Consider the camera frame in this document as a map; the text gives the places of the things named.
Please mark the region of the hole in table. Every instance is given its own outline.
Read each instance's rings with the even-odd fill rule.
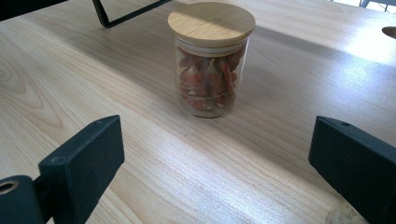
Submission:
[[[396,39],[396,27],[394,26],[387,26],[382,28],[382,33],[389,37],[392,37],[393,39]]]

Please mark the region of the screw hole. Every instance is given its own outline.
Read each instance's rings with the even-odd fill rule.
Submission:
[[[0,184],[0,195],[7,194],[14,190],[19,185],[16,180],[7,181]]]

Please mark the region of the wood grain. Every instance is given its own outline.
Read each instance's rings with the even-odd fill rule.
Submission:
[[[307,160],[317,115],[396,146],[394,15],[321,0],[227,1],[251,12],[233,112],[178,105],[172,1],[111,29],[89,0],[0,22],[0,178],[93,120],[121,117],[126,161],[89,223],[325,223],[342,198]],[[149,1],[105,2],[117,18]]]
[[[253,15],[241,7],[208,2],[178,8],[169,15],[174,35],[200,47],[228,47],[247,39],[253,32]]]

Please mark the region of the jar lid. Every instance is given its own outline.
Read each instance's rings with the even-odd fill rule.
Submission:
[[[230,4],[204,2],[178,8],[168,23],[175,37],[196,46],[231,46],[247,39],[256,25],[253,15]]]

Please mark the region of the black metal frame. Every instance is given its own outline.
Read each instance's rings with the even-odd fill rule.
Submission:
[[[103,26],[105,26],[106,28],[111,28],[111,27],[113,27],[115,25],[118,25],[118,24],[120,24],[122,22],[128,21],[128,20],[130,20],[133,17],[141,15],[141,14],[147,12],[147,11],[150,11],[150,10],[156,8],[156,7],[160,7],[163,4],[165,4],[167,2],[170,2],[172,0],[159,0],[159,1],[157,1],[155,3],[152,3],[152,4],[150,4],[150,5],[146,6],[146,7],[142,7],[140,9],[128,14],[128,15],[120,17],[120,18],[118,18],[118,19],[116,19],[114,21],[109,21],[108,20],[108,16],[106,14],[105,8],[103,7],[103,5],[100,2],[100,0],[92,0],[92,1],[93,1],[94,6],[95,6],[96,13],[98,14],[100,23]]]

